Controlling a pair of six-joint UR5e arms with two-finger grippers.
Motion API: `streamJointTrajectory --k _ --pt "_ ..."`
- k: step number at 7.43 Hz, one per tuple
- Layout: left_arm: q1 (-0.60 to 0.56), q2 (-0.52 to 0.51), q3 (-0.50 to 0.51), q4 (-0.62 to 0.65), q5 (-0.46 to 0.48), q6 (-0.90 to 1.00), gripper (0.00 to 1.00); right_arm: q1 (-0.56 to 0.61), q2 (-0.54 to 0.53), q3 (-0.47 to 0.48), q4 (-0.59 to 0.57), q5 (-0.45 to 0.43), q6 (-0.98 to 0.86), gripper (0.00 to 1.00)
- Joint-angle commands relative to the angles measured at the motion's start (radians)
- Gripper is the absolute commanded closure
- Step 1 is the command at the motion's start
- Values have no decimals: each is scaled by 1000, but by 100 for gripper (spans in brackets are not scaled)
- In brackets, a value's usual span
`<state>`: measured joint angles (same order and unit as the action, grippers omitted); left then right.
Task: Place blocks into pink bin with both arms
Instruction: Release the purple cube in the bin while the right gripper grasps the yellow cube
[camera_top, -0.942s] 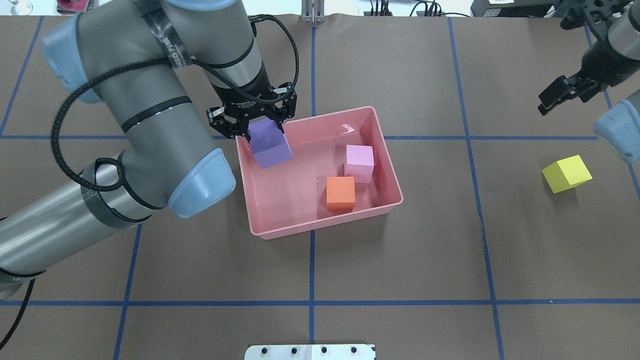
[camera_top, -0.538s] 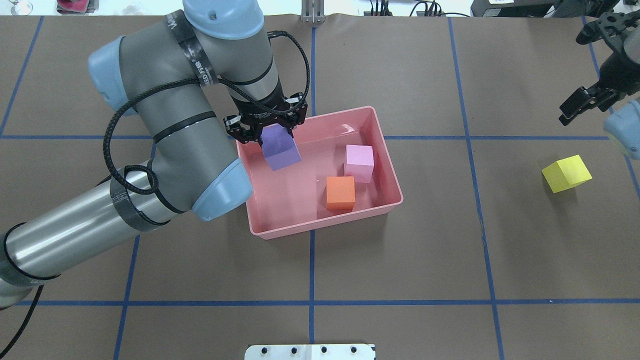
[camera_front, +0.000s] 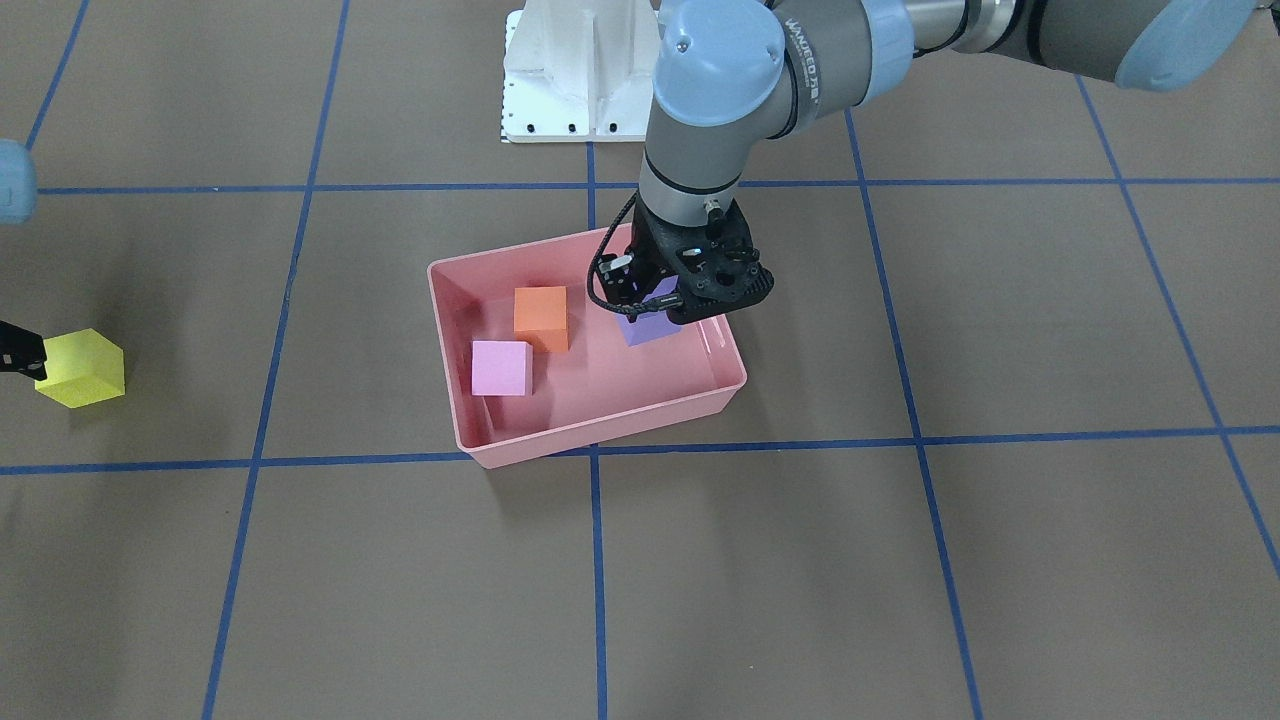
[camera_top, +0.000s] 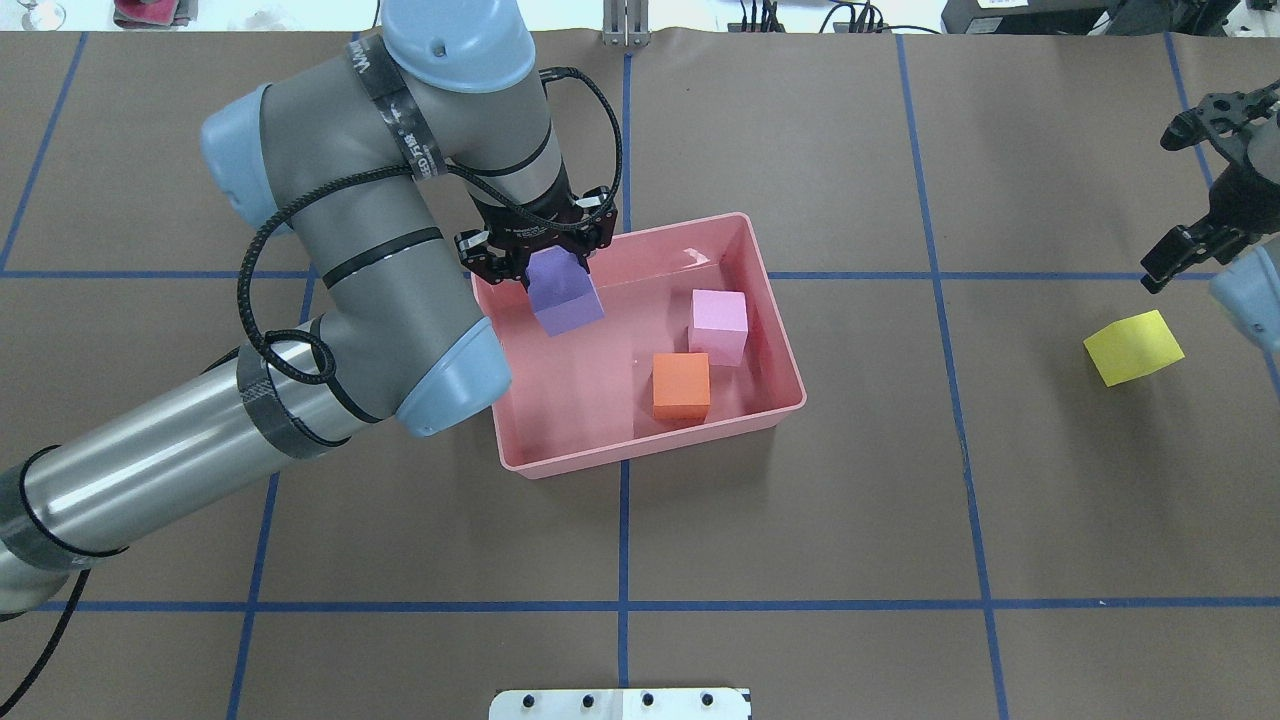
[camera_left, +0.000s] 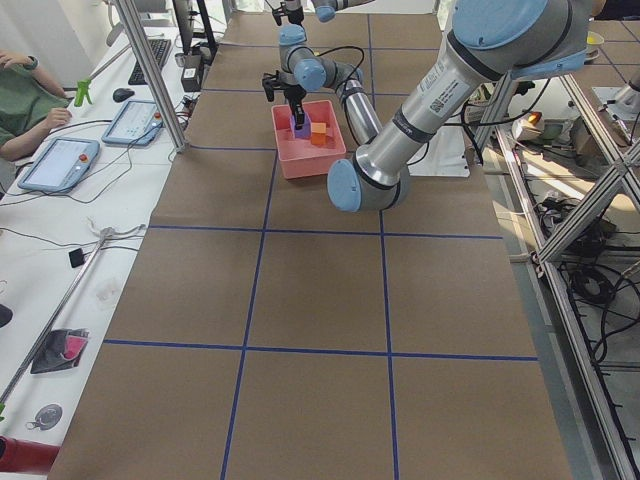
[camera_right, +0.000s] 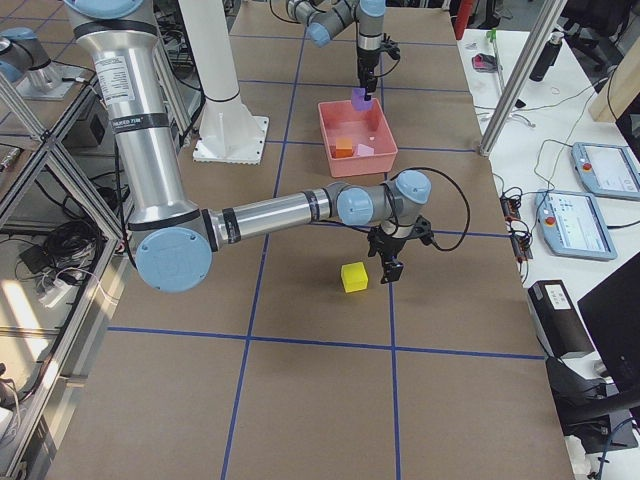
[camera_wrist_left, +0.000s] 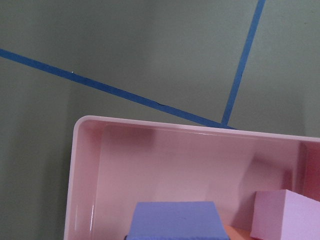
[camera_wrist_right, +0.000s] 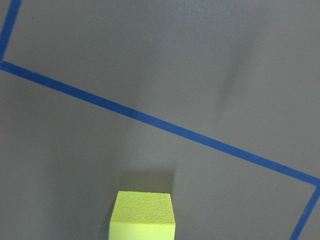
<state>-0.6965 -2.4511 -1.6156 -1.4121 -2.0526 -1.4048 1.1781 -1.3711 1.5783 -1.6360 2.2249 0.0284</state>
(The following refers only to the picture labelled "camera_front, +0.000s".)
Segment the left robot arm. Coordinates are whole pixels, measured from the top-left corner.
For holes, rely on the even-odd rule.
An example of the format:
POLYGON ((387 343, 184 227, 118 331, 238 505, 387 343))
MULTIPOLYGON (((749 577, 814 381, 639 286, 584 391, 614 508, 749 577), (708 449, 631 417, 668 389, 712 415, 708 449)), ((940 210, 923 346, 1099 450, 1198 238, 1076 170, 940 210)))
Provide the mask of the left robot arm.
POLYGON ((993 53, 1119 88, 1206 73, 1256 1, 664 1, 637 188, 607 231, 588 299, 692 324, 762 302, 774 277, 736 193, 753 147, 896 88, 934 53, 993 53))

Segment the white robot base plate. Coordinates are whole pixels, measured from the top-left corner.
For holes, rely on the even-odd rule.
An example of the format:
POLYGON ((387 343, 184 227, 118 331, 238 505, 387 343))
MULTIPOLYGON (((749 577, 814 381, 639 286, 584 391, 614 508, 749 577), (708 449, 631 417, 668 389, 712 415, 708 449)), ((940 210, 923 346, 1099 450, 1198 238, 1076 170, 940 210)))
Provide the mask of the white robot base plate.
POLYGON ((504 28, 502 141, 645 140, 659 49, 654 1, 526 1, 504 28))

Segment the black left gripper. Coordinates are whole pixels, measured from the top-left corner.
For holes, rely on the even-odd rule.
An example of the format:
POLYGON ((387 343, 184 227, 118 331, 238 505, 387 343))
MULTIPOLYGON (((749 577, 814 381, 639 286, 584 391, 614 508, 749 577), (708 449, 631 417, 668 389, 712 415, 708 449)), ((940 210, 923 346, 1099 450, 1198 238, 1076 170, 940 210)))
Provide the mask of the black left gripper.
POLYGON ((660 313, 687 325, 758 305, 773 288, 737 201, 682 227, 628 199, 588 268, 589 300, 631 323, 660 313))

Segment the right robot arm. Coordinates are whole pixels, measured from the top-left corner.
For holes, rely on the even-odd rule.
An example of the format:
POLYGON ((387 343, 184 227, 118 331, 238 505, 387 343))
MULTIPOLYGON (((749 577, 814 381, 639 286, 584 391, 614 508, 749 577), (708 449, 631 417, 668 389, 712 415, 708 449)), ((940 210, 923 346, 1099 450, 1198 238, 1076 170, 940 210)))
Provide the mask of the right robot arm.
MULTIPOLYGON (((23 143, 1 140, 1 224, 19 225, 35 214, 37 183, 35 163, 23 143)), ((49 360, 44 337, 1 322, 1 369, 32 380, 46 380, 49 360)))

